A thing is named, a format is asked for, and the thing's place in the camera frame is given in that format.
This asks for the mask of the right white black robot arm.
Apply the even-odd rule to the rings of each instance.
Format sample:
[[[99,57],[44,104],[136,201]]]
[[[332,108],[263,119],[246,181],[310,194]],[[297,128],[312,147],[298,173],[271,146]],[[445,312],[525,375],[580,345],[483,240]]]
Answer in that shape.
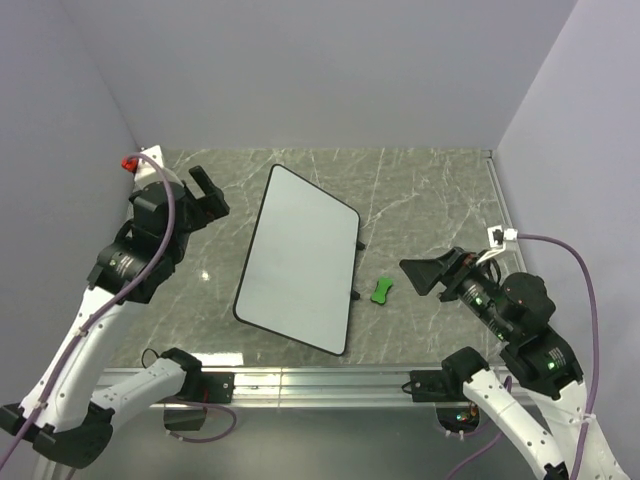
[[[484,411],[538,479],[626,478],[589,410],[579,361],[550,325],[556,306],[540,277],[516,272],[502,278],[495,260],[459,247],[399,266],[418,295],[442,285],[441,302],[461,302],[502,342],[501,359],[544,420],[536,421],[471,347],[442,362],[448,397]]]

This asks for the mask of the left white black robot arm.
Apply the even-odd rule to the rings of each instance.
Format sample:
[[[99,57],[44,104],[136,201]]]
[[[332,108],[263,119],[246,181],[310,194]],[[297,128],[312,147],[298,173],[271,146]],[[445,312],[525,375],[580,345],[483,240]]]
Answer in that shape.
[[[184,259],[191,233],[229,213],[224,194],[200,166],[189,171],[203,194],[161,177],[129,199],[133,217],[98,255],[76,318],[31,392],[1,408],[1,428],[43,457],[75,469],[93,463],[113,434],[164,399],[206,403],[202,363],[171,348],[148,368],[96,385],[127,330]]]

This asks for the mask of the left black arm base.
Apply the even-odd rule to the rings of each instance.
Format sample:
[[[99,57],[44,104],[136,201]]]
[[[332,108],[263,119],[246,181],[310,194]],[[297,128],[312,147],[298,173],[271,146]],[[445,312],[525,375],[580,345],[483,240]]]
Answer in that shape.
[[[235,388],[235,374],[223,371],[205,371],[196,376],[195,386],[188,400],[209,404],[230,404]]]

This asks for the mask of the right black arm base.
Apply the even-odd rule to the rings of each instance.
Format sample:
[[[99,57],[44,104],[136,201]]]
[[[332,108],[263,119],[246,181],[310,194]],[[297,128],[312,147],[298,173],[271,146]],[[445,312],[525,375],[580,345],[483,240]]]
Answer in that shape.
[[[462,402],[466,397],[447,383],[442,370],[411,370],[409,380],[401,386],[414,403]]]

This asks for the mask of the green whiteboard eraser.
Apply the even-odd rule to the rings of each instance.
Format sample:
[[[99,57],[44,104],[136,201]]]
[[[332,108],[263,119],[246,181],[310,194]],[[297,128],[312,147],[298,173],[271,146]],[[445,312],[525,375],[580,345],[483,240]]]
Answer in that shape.
[[[390,277],[381,276],[377,279],[375,288],[370,296],[370,301],[377,305],[385,305],[389,291],[394,285]]]

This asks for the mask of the white whiteboard black frame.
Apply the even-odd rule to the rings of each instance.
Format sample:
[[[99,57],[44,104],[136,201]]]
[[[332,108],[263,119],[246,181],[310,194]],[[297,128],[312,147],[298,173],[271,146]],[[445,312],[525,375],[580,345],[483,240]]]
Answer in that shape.
[[[331,355],[346,350],[360,215],[299,174],[271,167],[235,318]]]

